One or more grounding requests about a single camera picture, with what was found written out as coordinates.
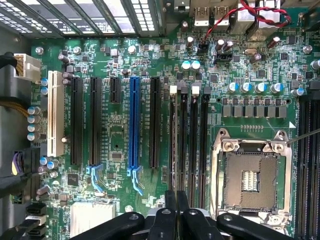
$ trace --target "cpu socket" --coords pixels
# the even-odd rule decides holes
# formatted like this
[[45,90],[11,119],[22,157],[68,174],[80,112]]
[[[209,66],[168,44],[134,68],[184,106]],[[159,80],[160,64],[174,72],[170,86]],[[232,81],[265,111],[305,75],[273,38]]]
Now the cpu socket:
[[287,133],[273,139],[231,138],[225,128],[212,146],[211,204],[214,219],[229,212],[288,234],[292,150]]

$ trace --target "green circuit board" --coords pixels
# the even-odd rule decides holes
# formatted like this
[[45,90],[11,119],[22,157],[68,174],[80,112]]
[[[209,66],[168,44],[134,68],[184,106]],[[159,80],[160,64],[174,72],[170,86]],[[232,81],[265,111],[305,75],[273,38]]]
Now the green circuit board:
[[[288,137],[297,136],[298,126],[298,104],[296,98],[291,95],[293,81],[300,88],[305,89],[308,80],[318,78],[313,74],[310,63],[319,56],[318,46],[320,38],[312,32],[303,33],[298,26],[298,14],[305,12],[304,8],[289,9],[292,17],[290,27],[279,29],[274,36],[280,38],[275,48],[266,48],[266,42],[248,42],[245,36],[227,35],[225,33],[213,33],[209,37],[211,43],[207,54],[198,55],[195,50],[186,49],[186,37],[195,36],[202,38],[202,33],[185,32],[180,29],[172,32],[167,37],[159,38],[99,38],[99,39],[38,39],[32,44],[32,56],[42,61],[42,77],[48,76],[48,71],[62,72],[62,63],[58,55],[62,50],[69,52],[68,57],[73,60],[75,75],[83,79],[83,162],[81,166],[71,165],[70,146],[64,147],[64,155],[57,157],[59,160],[58,177],[50,178],[44,176],[43,185],[49,185],[50,198],[45,201],[48,209],[47,236],[49,240],[63,240],[70,236],[70,207],[75,202],[94,202],[115,205],[116,215],[126,212],[131,207],[135,212],[147,215],[151,208],[163,207],[165,204],[165,190],[168,189],[168,164],[170,156],[170,97],[169,92],[164,90],[166,84],[182,84],[191,92],[193,83],[200,83],[200,89],[210,87],[211,95],[208,105],[207,122],[207,163],[206,163],[206,185],[205,206],[210,210],[211,189],[211,146],[221,128],[225,128],[232,138],[241,139],[272,139],[278,130],[286,131]],[[229,63],[214,64],[215,54],[214,42],[218,39],[233,41],[233,59]],[[303,46],[312,45],[312,54],[304,54]],[[128,47],[135,46],[136,53],[129,54]],[[44,54],[39,56],[35,53],[36,47],[42,47]],[[73,54],[74,47],[81,48],[81,54]],[[112,57],[105,54],[105,48],[118,50],[118,56]],[[263,54],[264,59],[258,63],[251,64],[251,56],[245,55],[246,49],[257,49]],[[200,70],[182,71],[183,61],[199,61]],[[129,69],[130,75],[121,74],[122,69]],[[129,147],[129,101],[130,101],[130,77],[138,76],[141,79],[141,104],[140,104],[140,139],[139,139],[139,165],[142,170],[139,173],[138,186],[142,189],[140,195],[133,189],[133,183],[127,176],[128,147]],[[103,170],[97,184],[103,189],[103,195],[95,194],[91,178],[86,174],[89,158],[89,135],[88,123],[90,95],[90,77],[102,79],[102,114],[101,114],[101,164]],[[110,77],[121,79],[121,104],[111,104]],[[161,80],[161,107],[160,107],[160,143],[159,143],[159,168],[149,168],[149,137],[150,137],[150,77],[160,77]],[[228,92],[228,85],[237,83],[251,83],[252,90],[242,93]],[[256,94],[253,87],[258,83],[266,83],[268,89],[262,94]],[[282,83],[283,90],[280,93],[272,93],[270,86]],[[32,106],[41,105],[41,86],[32,85]],[[71,90],[65,87],[65,109],[64,109],[64,132],[68,136],[71,132],[70,126],[70,97]],[[222,109],[226,105],[244,106],[244,101],[249,105],[265,105],[265,99],[270,100],[271,106],[286,107],[286,117],[233,117],[224,116]],[[41,134],[47,132],[47,120],[42,116]],[[199,146],[194,148],[199,157]],[[292,175],[296,171],[297,145],[294,143],[292,149]],[[112,153],[121,153],[121,159],[112,159]],[[70,180],[70,174],[76,178]],[[276,178],[276,205],[281,208],[284,204],[284,181],[285,164],[283,159],[277,164]],[[295,227],[295,189],[296,179],[291,182],[291,221],[286,226],[289,235],[293,236]],[[68,201],[61,205],[61,195],[67,195]]]

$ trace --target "black pcie slot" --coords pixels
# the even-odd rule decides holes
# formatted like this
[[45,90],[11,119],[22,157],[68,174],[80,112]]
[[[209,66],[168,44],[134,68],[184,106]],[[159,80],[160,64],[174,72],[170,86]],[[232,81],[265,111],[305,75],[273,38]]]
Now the black pcie slot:
[[170,124],[170,137],[169,137],[169,181],[168,181],[168,189],[173,190],[173,164],[175,162],[175,107],[174,107],[174,98],[170,100],[170,116],[169,116],[169,124]]
[[188,94],[182,92],[180,98],[180,128],[179,128],[179,160],[178,160],[178,187],[177,190],[185,190],[185,169],[186,169],[186,142],[187,142],[187,121],[188,121]]
[[70,109],[70,158],[72,165],[80,165],[83,158],[83,91],[82,78],[72,77]]
[[198,207],[205,208],[206,167],[207,167],[207,130],[208,105],[210,95],[204,94],[201,98],[200,136],[199,136],[199,180],[198,180]]
[[102,80],[99,77],[90,78],[90,149],[89,165],[101,163],[101,101]]
[[[313,95],[300,97],[299,135],[320,127],[320,100]],[[320,134],[305,137],[298,142],[297,198],[296,198],[296,237],[318,239],[319,216],[319,177],[320,177]]]
[[118,77],[110,77],[110,103],[121,103],[121,80]]
[[195,207],[196,165],[197,165],[197,131],[198,131],[198,97],[192,96],[190,102],[190,133],[189,133],[189,205]]
[[149,141],[149,167],[159,167],[160,142],[160,78],[150,78],[150,141]]

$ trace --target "white power connector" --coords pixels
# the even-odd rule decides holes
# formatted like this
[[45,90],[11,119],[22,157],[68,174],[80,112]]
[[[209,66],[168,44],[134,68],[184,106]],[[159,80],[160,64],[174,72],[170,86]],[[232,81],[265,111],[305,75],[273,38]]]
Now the white power connector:
[[13,69],[13,76],[15,78],[28,80],[36,84],[41,83],[41,61],[29,56],[25,53],[15,53],[14,56],[22,57],[23,62],[23,75],[18,75],[16,70]]
[[39,220],[40,223],[39,223],[39,226],[43,225],[46,223],[46,220],[47,220],[47,216],[46,215],[41,215],[41,216],[36,216],[36,215],[29,215],[25,218],[26,220],[27,219],[30,219],[30,220]]

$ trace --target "red and black wire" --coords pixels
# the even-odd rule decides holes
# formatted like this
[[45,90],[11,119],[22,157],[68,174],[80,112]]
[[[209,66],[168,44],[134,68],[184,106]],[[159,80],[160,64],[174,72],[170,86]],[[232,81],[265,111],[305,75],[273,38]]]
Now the red and black wire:
[[[207,39],[209,34],[218,26],[219,23],[222,22],[223,19],[229,17],[232,14],[235,14],[238,11],[242,11],[242,10],[247,10],[249,12],[249,14],[251,14],[252,16],[254,16],[258,21],[266,23],[268,25],[271,26],[275,26],[278,28],[283,28],[286,25],[288,25],[291,22],[291,17],[288,15],[287,11],[283,10],[283,9],[279,9],[279,8],[275,8],[275,7],[250,7],[247,0],[240,0],[241,4],[243,5],[243,7],[240,8],[234,8],[232,10],[230,10],[227,14],[225,14],[223,17],[221,17],[216,23],[215,25],[213,25],[208,32],[205,35],[204,39]],[[259,15],[259,11],[272,11],[274,13],[280,13],[281,15],[284,16],[285,21],[283,22],[274,22],[273,20],[270,19],[266,19],[264,16]]]

